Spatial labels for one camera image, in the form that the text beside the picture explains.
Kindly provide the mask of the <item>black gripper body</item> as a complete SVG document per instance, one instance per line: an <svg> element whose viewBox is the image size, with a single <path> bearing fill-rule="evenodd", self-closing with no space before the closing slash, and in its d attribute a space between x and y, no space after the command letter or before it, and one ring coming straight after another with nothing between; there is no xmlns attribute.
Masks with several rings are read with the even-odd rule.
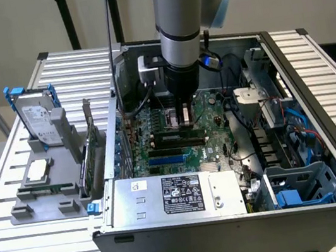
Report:
<svg viewBox="0 0 336 252"><path fill-rule="evenodd" d="M178 105L189 102L191 96L198 89L199 70L198 61L183 68L170 64L165 67L166 88L174 96Z"/></svg>

